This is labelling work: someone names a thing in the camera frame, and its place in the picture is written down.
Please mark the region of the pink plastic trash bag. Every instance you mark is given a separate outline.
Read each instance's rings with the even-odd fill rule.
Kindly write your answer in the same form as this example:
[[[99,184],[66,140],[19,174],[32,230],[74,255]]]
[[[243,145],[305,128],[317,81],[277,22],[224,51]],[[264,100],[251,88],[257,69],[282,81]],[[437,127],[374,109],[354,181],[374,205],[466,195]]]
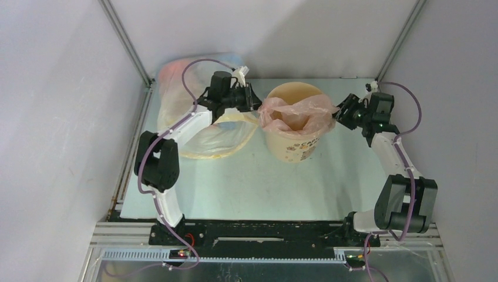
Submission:
[[[330,132],[336,124],[332,117],[339,111],[325,95],[313,95],[296,103],[268,97],[258,110],[258,119],[266,133],[289,139],[318,137]]]

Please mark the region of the cream round trash bin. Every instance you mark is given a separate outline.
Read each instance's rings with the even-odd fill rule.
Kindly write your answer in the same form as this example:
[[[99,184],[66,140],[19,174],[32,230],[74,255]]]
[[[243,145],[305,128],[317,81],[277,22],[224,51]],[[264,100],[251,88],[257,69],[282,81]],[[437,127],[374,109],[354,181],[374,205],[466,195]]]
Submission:
[[[293,104],[313,95],[324,94],[317,87],[303,82],[288,82],[274,88],[267,96],[284,99]],[[268,150],[279,160],[298,163],[309,158],[317,147],[320,138],[289,139],[280,135],[264,132]]]

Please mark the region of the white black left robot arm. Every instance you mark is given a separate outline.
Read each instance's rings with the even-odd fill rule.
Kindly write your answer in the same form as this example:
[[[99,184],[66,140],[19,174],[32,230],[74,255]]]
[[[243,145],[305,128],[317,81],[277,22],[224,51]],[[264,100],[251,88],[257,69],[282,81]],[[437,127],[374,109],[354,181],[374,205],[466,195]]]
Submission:
[[[138,190],[152,196],[158,220],[165,226],[163,237],[170,244],[180,244],[186,236],[186,229],[179,224],[184,214],[175,188],[180,176],[179,151],[227,110],[244,113],[261,106],[262,101],[245,80],[247,72],[246,66],[232,72],[214,72],[209,87],[193,99],[178,121],[162,132],[145,131],[140,135],[134,164]]]

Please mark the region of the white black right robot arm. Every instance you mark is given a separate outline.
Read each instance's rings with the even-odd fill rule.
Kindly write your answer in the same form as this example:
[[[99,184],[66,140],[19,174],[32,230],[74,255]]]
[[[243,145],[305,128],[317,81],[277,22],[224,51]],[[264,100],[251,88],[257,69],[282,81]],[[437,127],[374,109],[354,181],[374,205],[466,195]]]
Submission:
[[[394,101],[386,93],[372,93],[366,99],[351,93],[333,115],[346,128],[361,129],[386,174],[374,208],[349,214],[352,223],[342,228],[341,236],[350,246],[359,244],[365,233],[400,231],[398,239],[402,240],[409,233],[427,232],[432,223],[438,186],[423,177],[408,157],[402,134],[391,123]]]

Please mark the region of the large translucent bag of bags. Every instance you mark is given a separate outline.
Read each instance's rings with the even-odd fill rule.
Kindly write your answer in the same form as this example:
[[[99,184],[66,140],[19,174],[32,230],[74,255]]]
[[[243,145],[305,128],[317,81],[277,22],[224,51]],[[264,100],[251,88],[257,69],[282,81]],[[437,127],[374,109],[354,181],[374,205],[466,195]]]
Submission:
[[[164,64],[156,75],[160,109],[155,130],[163,133],[193,106],[210,85],[215,71],[244,65],[236,53],[212,53],[192,56]],[[245,146],[258,128],[258,120],[251,112],[227,110],[213,125],[201,130],[179,151],[190,159],[216,159],[229,156]]]

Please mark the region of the left corner aluminium post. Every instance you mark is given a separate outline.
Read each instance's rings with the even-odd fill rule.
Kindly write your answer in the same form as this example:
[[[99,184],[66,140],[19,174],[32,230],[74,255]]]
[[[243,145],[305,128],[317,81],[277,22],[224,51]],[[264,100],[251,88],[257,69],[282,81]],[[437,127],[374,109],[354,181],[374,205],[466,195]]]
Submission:
[[[127,30],[121,21],[117,10],[115,9],[112,1],[110,0],[98,0],[98,3],[103,9],[106,17],[108,18],[112,28],[114,29],[118,40],[121,42],[124,51],[127,53],[130,58],[135,70],[139,74],[142,82],[147,88],[150,88],[153,84],[153,79],[146,72],[146,69],[142,63],[142,60],[137,53],[136,48],[133,45],[133,42],[130,36],[127,33]]]

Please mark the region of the corner aluminium post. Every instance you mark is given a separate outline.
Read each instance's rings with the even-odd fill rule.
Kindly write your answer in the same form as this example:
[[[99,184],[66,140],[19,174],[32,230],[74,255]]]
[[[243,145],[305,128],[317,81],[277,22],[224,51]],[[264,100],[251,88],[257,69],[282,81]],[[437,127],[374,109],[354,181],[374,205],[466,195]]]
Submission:
[[[112,1],[110,0],[98,0],[98,3],[103,9],[106,17],[108,18],[112,28],[114,29],[118,40],[121,42],[124,51],[127,53],[130,58],[135,70],[139,74],[142,82],[147,88],[150,88],[153,84],[153,79],[146,72],[146,69],[142,63],[142,60],[137,53],[136,48],[133,45],[133,42],[130,36],[127,33],[127,30],[121,21],[117,10],[115,9]]]
[[[427,4],[427,0],[417,0],[410,10],[410,13],[402,25],[400,32],[398,33],[390,51],[388,52],[387,57],[385,58],[379,72],[377,73],[376,80],[382,81],[387,74],[391,64],[395,61],[399,51],[402,49],[403,44],[407,40],[410,35],[412,28],[415,26],[420,14],[423,12]]]

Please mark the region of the right corner aluminium post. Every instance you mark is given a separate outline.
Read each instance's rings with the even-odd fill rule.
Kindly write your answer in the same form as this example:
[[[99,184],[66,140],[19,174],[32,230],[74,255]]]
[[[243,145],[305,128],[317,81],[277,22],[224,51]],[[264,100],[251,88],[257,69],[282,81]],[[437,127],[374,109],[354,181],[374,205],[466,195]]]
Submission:
[[[387,74],[391,64],[395,61],[399,51],[402,49],[403,44],[407,40],[410,35],[412,28],[415,26],[420,14],[423,12],[427,4],[427,0],[417,0],[410,10],[410,13],[402,25],[400,32],[398,33],[390,51],[388,52],[387,57],[385,58],[379,72],[377,73],[376,80],[382,81]]]

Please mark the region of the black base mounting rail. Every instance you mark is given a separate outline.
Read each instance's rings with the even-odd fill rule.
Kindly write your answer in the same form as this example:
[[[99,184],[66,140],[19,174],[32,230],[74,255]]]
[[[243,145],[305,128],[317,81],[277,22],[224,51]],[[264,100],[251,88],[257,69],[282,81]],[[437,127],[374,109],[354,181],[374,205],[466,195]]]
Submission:
[[[183,219],[169,231],[155,222],[151,246],[193,246],[204,259],[336,259],[340,248],[365,247],[350,220],[268,221]]]

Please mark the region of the aluminium front frame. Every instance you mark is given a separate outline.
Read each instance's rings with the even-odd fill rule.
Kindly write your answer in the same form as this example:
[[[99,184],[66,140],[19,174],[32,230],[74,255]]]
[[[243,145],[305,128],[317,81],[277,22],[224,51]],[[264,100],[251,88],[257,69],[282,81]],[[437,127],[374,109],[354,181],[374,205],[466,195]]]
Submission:
[[[151,246],[150,220],[95,227],[80,281],[453,281],[437,227],[396,241],[366,236],[319,260],[201,258],[193,246]]]

